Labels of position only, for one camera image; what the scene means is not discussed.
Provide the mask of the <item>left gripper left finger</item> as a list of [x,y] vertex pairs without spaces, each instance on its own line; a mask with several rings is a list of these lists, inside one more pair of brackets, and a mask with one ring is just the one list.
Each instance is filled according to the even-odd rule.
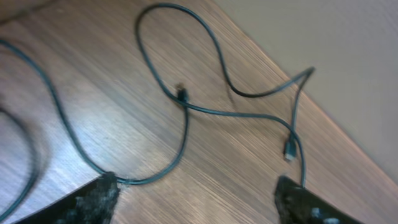
[[109,224],[120,195],[116,176],[107,172],[17,224]]

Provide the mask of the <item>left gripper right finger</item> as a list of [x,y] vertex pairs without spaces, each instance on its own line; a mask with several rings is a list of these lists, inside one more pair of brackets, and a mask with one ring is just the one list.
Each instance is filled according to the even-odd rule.
[[361,224],[284,175],[278,178],[274,202],[281,224]]

